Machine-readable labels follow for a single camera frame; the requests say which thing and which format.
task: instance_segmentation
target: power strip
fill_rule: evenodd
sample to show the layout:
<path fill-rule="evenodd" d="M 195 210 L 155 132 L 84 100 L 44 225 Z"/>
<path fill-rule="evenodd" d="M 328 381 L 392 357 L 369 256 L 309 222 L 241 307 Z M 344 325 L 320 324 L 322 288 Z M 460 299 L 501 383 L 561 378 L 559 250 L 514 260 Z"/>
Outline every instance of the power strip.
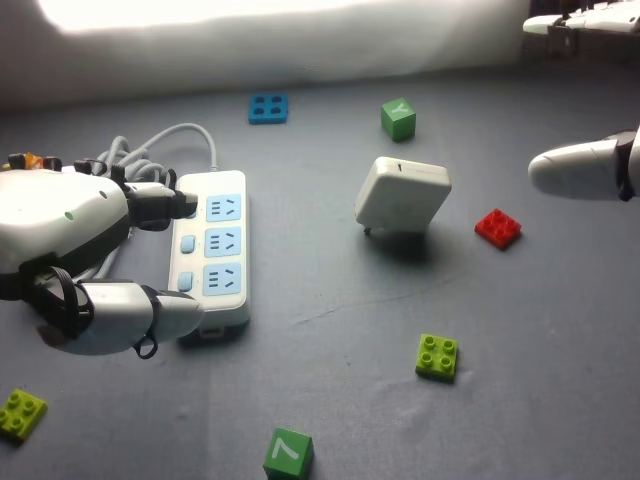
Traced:
<path fill-rule="evenodd" d="M 177 188 L 198 195 L 194 215 L 173 222 L 169 290 L 202 304 L 201 338 L 249 321 L 249 202 L 244 173 L 195 173 Z"/>

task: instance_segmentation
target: toy block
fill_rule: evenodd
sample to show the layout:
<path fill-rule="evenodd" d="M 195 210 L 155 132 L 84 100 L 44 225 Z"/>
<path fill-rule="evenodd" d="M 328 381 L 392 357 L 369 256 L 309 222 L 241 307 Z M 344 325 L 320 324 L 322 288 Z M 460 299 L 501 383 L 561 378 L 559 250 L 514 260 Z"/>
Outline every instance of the toy block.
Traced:
<path fill-rule="evenodd" d="M 12 440 L 24 442 L 46 411 L 45 401 L 16 389 L 0 409 L 0 433 Z"/>
<path fill-rule="evenodd" d="M 416 112 L 404 98 L 382 105 L 382 128 L 394 142 L 413 137 L 416 133 Z"/>
<path fill-rule="evenodd" d="M 260 93 L 249 100 L 249 123 L 263 125 L 286 123 L 289 97 L 285 93 Z"/>
<path fill-rule="evenodd" d="M 423 377 L 451 382 L 456 375 L 457 358 L 456 340 L 424 334 L 420 337 L 416 373 Z"/>
<path fill-rule="evenodd" d="M 263 468 L 269 480 L 306 480 L 312 460 L 311 437 L 276 428 Z"/>
<path fill-rule="evenodd" d="M 480 220 L 474 230 L 486 241 L 504 250 L 520 236 L 521 228 L 518 222 L 496 208 Z"/>

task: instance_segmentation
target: red lego brick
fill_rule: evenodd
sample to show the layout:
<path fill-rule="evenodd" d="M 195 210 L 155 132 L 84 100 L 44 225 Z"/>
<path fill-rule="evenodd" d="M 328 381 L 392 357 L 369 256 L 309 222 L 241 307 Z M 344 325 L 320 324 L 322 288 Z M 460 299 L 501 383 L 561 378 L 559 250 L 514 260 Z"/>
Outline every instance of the red lego brick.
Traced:
<path fill-rule="evenodd" d="M 475 231 L 489 243 L 504 250 L 520 236 L 522 226 L 497 208 L 476 224 Z"/>

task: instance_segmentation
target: power strip switch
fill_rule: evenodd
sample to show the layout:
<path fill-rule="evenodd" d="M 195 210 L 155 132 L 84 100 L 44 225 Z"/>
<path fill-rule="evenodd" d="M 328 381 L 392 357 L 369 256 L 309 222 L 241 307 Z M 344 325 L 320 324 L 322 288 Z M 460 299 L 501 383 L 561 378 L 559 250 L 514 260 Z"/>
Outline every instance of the power strip switch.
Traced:
<path fill-rule="evenodd" d="M 198 209 L 173 222 L 169 290 L 202 304 L 203 339 L 249 321 L 249 199 L 244 173 L 185 175 L 177 188 L 198 195 Z"/>
<path fill-rule="evenodd" d="M 356 221 L 367 235 L 372 228 L 424 232 L 450 191 L 444 167 L 380 157 L 356 199 Z"/>

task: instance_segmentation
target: bright light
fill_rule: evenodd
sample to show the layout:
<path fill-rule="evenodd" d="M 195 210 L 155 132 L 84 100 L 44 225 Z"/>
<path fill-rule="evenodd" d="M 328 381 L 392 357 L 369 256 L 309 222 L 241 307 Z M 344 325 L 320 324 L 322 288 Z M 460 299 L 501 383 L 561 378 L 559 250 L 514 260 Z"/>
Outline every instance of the bright light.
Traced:
<path fill-rule="evenodd" d="M 219 17 L 308 12 L 375 0 L 38 0 L 66 32 L 195 23 Z"/>

